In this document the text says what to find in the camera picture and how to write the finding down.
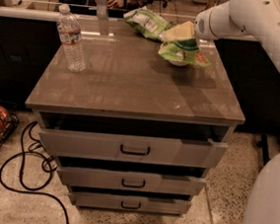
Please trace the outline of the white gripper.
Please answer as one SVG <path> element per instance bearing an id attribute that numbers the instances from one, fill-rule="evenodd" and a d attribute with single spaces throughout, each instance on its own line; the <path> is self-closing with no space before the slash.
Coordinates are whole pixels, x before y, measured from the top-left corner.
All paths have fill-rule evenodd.
<path id="1" fill-rule="evenodd" d="M 211 38 L 210 17 L 211 12 L 204 10 L 195 18 L 195 25 L 190 21 L 184 22 L 163 31 L 159 38 L 163 42 L 169 42 L 194 38 L 196 34 L 199 38 L 207 40 Z"/>

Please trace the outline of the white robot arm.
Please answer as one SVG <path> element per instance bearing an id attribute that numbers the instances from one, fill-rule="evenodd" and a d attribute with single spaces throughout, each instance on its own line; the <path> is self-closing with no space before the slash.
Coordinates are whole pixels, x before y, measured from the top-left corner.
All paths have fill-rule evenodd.
<path id="1" fill-rule="evenodd" d="M 280 74 L 280 0 L 230 0 L 197 15 L 192 26 L 174 27 L 163 41 L 253 36 Z M 264 165 L 246 205 L 244 224 L 280 224 L 280 152 Z"/>

